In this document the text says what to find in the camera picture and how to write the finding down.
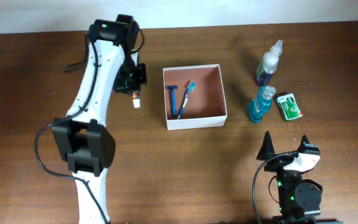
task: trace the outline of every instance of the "box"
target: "box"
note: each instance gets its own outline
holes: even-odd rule
[[[223,126],[227,109],[219,65],[164,68],[163,79],[168,130]],[[176,119],[190,80],[196,83],[196,88],[188,94],[182,117]],[[172,113],[171,91],[165,88],[169,85],[178,86],[175,90],[175,117]]]

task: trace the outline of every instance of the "green and white package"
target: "green and white package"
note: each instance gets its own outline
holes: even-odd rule
[[[292,93],[279,96],[277,98],[277,103],[283,110],[285,121],[291,121],[303,116],[303,113],[301,110],[299,110],[299,107],[295,101],[295,97]]]

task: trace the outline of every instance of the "white wall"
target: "white wall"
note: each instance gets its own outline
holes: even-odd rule
[[[0,0],[0,33],[87,30],[135,17],[141,28],[358,20],[358,0]]]

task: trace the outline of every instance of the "brown table surface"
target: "brown table surface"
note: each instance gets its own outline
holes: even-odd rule
[[[302,135],[321,150],[304,175],[324,187],[320,218],[358,223],[358,22],[147,29],[141,62],[149,84],[135,110],[112,96],[107,129],[117,142],[107,178],[113,223],[217,223],[254,220],[252,178],[264,133],[276,152],[297,149]],[[284,122],[274,104],[260,124],[244,107],[256,97],[263,54],[284,40],[270,84],[294,93],[304,117]],[[35,132],[62,117],[85,68],[82,32],[0,35],[0,223],[78,223],[75,183],[44,173]],[[221,65],[228,117],[223,127],[167,131],[162,68]],[[40,140],[45,164],[66,174],[51,131]],[[260,216],[279,215],[273,173],[257,181]],[[277,198],[277,188],[272,187]]]

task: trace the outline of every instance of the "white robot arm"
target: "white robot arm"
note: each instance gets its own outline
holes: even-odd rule
[[[138,64],[138,50],[133,51],[138,31],[133,18],[124,15],[118,15],[116,22],[96,20],[89,27],[88,63],[67,117],[77,114],[86,101],[88,104],[72,119],[52,127],[60,155],[69,170],[74,177],[88,183],[86,186],[76,180],[80,224],[110,222],[106,208],[106,175],[114,159],[116,143],[106,129],[106,114],[113,90],[132,95],[134,107],[140,107],[140,85],[146,84],[147,79],[145,65]],[[86,134],[81,134],[81,130],[86,130]]]

